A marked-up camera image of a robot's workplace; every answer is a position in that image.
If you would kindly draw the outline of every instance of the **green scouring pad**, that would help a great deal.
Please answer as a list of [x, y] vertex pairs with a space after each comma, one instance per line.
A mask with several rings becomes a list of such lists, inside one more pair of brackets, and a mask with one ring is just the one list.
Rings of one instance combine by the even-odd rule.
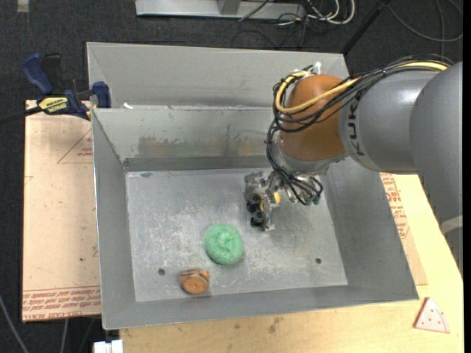
[[229, 224], [208, 227], [203, 238], [206, 252], [218, 264], [237, 263], [244, 253], [244, 243], [238, 230]]

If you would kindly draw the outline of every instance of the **round wooden object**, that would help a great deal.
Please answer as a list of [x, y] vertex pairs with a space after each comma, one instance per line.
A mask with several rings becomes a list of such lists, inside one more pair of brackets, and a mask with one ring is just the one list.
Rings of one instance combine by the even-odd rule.
[[202, 269], [184, 271], [179, 276], [180, 286], [188, 294], [204, 293], [209, 287], [209, 273]]

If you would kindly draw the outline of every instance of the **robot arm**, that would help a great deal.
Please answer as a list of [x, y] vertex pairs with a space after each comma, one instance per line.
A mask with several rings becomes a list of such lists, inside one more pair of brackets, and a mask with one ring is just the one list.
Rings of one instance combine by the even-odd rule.
[[408, 57], [343, 81], [292, 73], [275, 85], [268, 189], [310, 204], [322, 192], [316, 175], [345, 157], [418, 174], [462, 272], [461, 89], [462, 62], [439, 58]]

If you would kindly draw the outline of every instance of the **black carpet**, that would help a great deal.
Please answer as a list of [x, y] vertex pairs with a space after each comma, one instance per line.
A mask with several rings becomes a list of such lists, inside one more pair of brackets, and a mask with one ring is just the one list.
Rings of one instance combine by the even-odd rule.
[[[64, 78], [88, 86], [85, 44], [88, 41], [153, 43], [178, 46], [340, 52], [379, 0], [355, 0], [357, 13], [347, 25], [312, 23], [313, 30], [278, 29], [273, 23], [204, 18], [137, 18], [135, 0], [29, 0], [29, 13], [18, 13], [17, 0], [0, 0], [0, 119], [20, 113], [23, 101], [39, 96], [21, 71], [21, 62], [35, 52], [60, 53]], [[463, 0], [453, 0], [463, 7]], [[445, 36], [462, 30], [453, 5], [439, 0]], [[427, 35], [441, 35], [434, 0], [393, 0], [397, 13]], [[463, 41], [426, 40], [408, 31], [385, 9], [347, 55], [350, 73], [368, 71], [410, 54], [439, 54], [462, 60]], [[22, 324], [21, 256], [23, 229], [24, 122], [0, 126], [0, 294], [31, 353], [58, 352], [63, 321]], [[77, 352], [88, 340], [105, 339], [99, 321], [71, 319], [66, 352]], [[0, 313], [0, 352], [21, 352]]]

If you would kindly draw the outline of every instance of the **cardboard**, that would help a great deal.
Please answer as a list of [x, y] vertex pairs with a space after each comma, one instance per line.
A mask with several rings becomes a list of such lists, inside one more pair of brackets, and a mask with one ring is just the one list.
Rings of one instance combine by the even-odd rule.
[[22, 320], [99, 315], [91, 123], [26, 118]]

